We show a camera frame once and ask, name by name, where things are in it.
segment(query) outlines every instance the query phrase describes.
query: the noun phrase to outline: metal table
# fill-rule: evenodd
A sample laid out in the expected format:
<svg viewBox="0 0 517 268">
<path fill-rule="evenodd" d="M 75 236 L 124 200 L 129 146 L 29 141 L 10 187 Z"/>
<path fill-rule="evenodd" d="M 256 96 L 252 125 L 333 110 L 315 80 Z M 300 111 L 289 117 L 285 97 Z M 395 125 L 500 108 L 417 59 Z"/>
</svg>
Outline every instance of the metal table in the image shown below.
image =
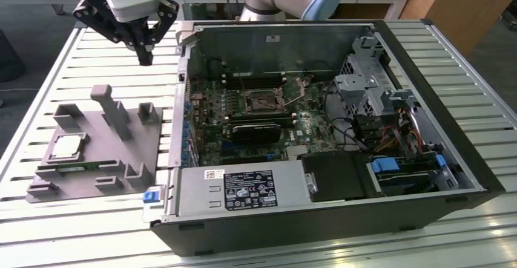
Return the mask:
<svg viewBox="0 0 517 268">
<path fill-rule="evenodd" d="M 142 222 L 142 195 L 42 204 L 26 189 L 57 126 L 58 104 L 101 109 L 94 84 L 110 83 L 128 108 L 164 107 L 157 183 L 165 167 L 177 82 L 176 27 L 156 50 L 156 65 L 93 30 L 77 28 L 0 160 L 0 266 L 27 267 L 480 267 L 517 261 L 516 114 L 433 26 L 389 23 L 448 109 L 508 192 L 476 209 L 451 214 L 421 230 L 372 235 L 206 257 L 176 256 Z"/>
</svg>

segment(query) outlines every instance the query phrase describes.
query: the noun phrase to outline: white sticker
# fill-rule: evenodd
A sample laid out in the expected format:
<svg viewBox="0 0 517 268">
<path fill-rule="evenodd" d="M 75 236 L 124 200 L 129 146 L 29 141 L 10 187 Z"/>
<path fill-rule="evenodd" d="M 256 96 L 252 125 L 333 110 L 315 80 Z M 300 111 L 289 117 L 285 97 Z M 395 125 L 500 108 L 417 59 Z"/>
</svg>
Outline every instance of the white sticker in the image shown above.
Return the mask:
<svg viewBox="0 0 517 268">
<path fill-rule="evenodd" d="M 225 169 L 205 170 L 205 179 L 224 179 Z"/>
</svg>

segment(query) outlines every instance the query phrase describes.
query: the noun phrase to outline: floor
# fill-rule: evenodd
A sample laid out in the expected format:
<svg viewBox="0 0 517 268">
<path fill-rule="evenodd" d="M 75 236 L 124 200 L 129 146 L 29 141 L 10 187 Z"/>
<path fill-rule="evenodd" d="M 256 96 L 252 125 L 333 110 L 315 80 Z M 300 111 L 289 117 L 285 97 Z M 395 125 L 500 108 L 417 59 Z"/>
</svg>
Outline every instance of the floor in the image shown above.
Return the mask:
<svg viewBox="0 0 517 268">
<path fill-rule="evenodd" d="M 0 5 L 0 29 L 26 64 L 27 72 L 17 80 L 0 83 L 0 155 L 37 95 L 75 25 L 70 15 L 57 16 L 50 5 Z M 503 99 L 517 110 L 517 31 L 498 23 L 472 55 L 471 63 L 484 75 Z"/>
</svg>

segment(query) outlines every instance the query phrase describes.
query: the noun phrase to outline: warning label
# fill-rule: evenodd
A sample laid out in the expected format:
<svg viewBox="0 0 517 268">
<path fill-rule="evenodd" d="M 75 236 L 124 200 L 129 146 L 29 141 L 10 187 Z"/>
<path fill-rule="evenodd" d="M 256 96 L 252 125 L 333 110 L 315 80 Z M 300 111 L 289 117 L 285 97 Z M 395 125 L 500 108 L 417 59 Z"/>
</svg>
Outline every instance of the warning label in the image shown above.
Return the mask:
<svg viewBox="0 0 517 268">
<path fill-rule="evenodd" d="M 225 174 L 225 202 L 229 211 L 278 206 L 273 171 Z"/>
</svg>

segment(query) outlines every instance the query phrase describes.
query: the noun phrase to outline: blue tab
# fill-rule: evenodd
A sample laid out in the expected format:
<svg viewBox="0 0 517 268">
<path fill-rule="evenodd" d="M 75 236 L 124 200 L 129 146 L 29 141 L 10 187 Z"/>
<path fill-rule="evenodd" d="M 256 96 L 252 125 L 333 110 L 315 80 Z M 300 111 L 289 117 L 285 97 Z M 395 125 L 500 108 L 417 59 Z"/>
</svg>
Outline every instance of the blue tab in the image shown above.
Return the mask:
<svg viewBox="0 0 517 268">
<path fill-rule="evenodd" d="M 371 165 L 375 173 L 381 172 L 381 165 L 376 161 L 372 162 Z"/>
<path fill-rule="evenodd" d="M 160 191 L 146 191 L 145 192 L 145 203 L 158 203 L 161 201 L 161 192 Z"/>
<path fill-rule="evenodd" d="M 393 157 L 377 158 L 372 162 L 372 167 L 376 173 L 400 170 L 397 160 Z"/>
<path fill-rule="evenodd" d="M 447 161 L 445 161 L 444 155 L 437 155 L 437 161 L 439 161 L 439 164 L 440 164 L 441 168 L 445 168 Z"/>
</svg>

